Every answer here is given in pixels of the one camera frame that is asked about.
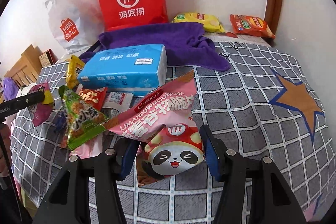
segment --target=human hand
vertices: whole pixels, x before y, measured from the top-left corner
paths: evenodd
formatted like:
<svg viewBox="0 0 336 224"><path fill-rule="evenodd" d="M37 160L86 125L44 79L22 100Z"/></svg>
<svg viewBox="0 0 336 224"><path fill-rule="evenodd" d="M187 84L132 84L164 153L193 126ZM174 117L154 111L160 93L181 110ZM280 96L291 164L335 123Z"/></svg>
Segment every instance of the human hand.
<svg viewBox="0 0 336 224"><path fill-rule="evenodd" d="M0 134L3 139L3 143L5 144L5 147L6 147L6 152L8 155L9 162L12 163L12 153L10 150L11 139L9 137L11 132L9 130L9 127L6 124L4 124L2 129L0 129ZM9 173L8 173L8 169L6 165L5 156L3 154L3 151L0 148L0 177L6 177L8 175Z"/></svg>

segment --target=black cord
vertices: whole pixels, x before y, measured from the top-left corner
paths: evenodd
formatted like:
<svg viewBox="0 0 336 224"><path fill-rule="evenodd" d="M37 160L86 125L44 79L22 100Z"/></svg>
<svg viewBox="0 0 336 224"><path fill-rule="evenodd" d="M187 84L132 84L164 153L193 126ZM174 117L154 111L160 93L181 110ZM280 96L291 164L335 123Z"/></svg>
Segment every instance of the black cord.
<svg viewBox="0 0 336 224"><path fill-rule="evenodd" d="M4 128L4 126L5 126L5 124L0 122L0 130L2 130ZM18 193L17 193L17 190L16 190L14 176L13 176L13 173L12 173L12 168L11 168L11 164L10 164L10 161L9 161L9 158L8 158L6 147L5 147L5 144L3 142L3 139L2 139L1 135L0 135L0 147L1 147L1 150L2 150L2 154L5 157L8 173L9 173L9 176L10 176L11 186L13 187L13 190L14 190L14 193L15 193L16 204L17 204L17 208L18 208L19 214L20 214L20 219L21 219L21 222L22 222L22 215L21 215L21 210L20 210L20 205L19 205L19 202L20 202L19 201L19 196L18 196Z"/></svg>

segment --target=panda cartoon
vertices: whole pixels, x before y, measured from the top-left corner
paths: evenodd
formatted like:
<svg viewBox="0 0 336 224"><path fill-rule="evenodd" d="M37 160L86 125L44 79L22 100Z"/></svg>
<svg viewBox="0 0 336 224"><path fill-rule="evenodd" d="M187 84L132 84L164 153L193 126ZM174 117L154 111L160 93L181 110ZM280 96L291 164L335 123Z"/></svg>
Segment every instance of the panda cartoon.
<svg viewBox="0 0 336 224"><path fill-rule="evenodd" d="M204 160L204 146L196 126L184 123L166 127L144 148L143 170L155 179L163 179Z"/></svg>

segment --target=purple plush object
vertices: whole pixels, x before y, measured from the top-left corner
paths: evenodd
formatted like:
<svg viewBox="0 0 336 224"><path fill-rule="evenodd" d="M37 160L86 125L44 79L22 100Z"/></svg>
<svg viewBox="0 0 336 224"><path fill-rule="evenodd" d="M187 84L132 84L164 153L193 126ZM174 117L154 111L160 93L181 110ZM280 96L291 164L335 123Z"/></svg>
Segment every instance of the purple plush object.
<svg viewBox="0 0 336 224"><path fill-rule="evenodd" d="M5 101L12 100L16 97L19 87L12 78L6 77L3 80L3 95Z"/></svg>
<svg viewBox="0 0 336 224"><path fill-rule="evenodd" d="M204 37L203 25L196 22L162 23L104 32L99 36L100 50L145 44L164 44L168 66L197 65L226 71L228 61L215 51L213 41ZM85 63L95 52L80 56Z"/></svg>

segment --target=plaid bedspread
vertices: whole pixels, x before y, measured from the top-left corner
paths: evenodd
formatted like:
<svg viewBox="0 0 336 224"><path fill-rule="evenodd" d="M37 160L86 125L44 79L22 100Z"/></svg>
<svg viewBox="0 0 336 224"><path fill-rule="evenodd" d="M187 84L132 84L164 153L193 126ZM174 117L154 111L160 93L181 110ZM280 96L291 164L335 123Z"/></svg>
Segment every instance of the plaid bedspread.
<svg viewBox="0 0 336 224"><path fill-rule="evenodd" d="M321 219L335 199L335 153L323 115L316 115L314 141L299 111L269 102L283 90L275 73L294 84L305 83L307 92L323 110L308 85L297 60L278 50L238 39L221 38L217 52L230 61L231 69L219 72L196 66L167 69L167 81L189 70L195 72L197 96L193 118L198 126L206 123L216 138L245 157L271 157L292 188L303 210ZM38 206L58 171L67 160L68 150L60 149L63 133L54 132L55 116L62 102L58 88L65 84L67 63L43 68L38 82L49 81L55 98L50 118L35 128L28 113L18 114L12 135L13 172L32 201ZM108 135L104 146L113 146ZM132 169L118 184L128 223L207 223L213 220L222 190L210 175L205 162L160 182L138 187ZM98 223L94 179L89 180L92 223ZM251 181L246 182L242 222L249 218Z"/></svg>

